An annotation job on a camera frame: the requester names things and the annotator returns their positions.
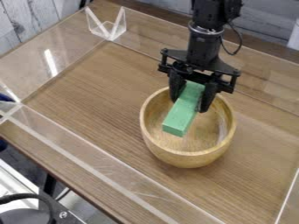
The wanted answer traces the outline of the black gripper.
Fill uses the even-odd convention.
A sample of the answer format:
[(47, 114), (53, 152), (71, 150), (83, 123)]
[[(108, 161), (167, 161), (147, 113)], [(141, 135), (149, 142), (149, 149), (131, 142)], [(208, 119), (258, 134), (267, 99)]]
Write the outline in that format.
[(157, 70), (169, 80), (169, 97), (176, 102), (187, 81), (204, 86), (199, 112), (206, 113), (218, 93), (234, 93), (240, 71), (220, 59), (224, 29), (188, 25), (189, 42), (185, 50), (164, 48)]

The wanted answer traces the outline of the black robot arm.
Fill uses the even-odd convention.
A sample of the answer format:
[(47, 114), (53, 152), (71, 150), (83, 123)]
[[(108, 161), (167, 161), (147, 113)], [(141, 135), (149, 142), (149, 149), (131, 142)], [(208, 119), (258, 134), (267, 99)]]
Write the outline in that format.
[(192, 18), (188, 23), (189, 39), (185, 50), (164, 48), (157, 70), (167, 74), (169, 96), (176, 102), (179, 95), (192, 81), (203, 85), (203, 93), (196, 97), (195, 111), (206, 113), (220, 92), (234, 93), (240, 71), (220, 58), (220, 49), (228, 55), (238, 54), (243, 46), (230, 52), (223, 45), (224, 25), (234, 29), (232, 20), (240, 16), (242, 0), (191, 0)]

